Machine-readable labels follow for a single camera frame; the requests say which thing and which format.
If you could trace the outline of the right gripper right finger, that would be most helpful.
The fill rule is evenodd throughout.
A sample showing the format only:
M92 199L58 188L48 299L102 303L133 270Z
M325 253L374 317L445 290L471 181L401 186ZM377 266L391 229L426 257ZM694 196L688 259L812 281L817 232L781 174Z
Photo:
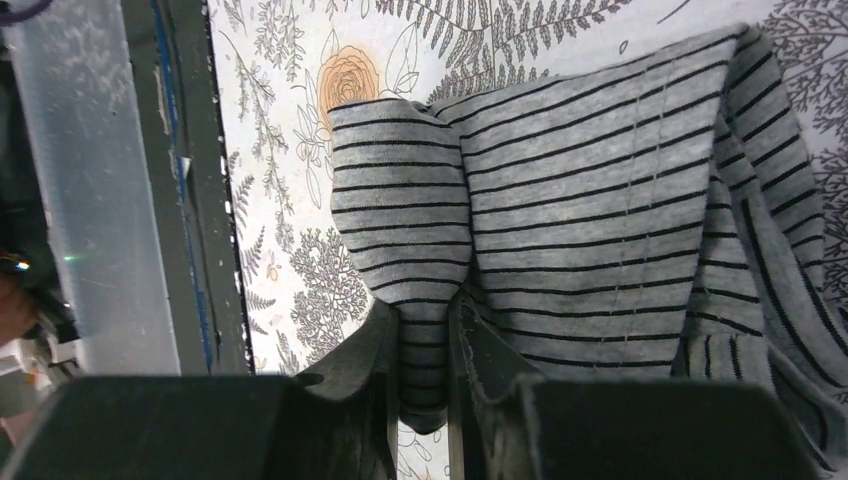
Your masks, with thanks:
M543 379L461 291L448 310L452 479L536 479L525 387Z

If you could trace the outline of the grey striped underwear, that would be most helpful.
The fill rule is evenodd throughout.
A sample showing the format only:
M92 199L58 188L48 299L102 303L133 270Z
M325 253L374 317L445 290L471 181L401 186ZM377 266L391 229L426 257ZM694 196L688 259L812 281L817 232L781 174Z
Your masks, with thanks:
M398 309L401 420L447 416L453 300L530 364L738 380L847 468L847 326L823 209L769 38L731 25L577 76L329 109L332 215Z

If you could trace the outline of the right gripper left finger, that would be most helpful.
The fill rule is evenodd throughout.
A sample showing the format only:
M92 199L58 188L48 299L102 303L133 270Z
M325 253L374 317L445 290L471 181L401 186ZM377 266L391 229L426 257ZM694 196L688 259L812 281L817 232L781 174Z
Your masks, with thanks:
M372 304L361 327L294 377L296 479L395 479L398 313Z

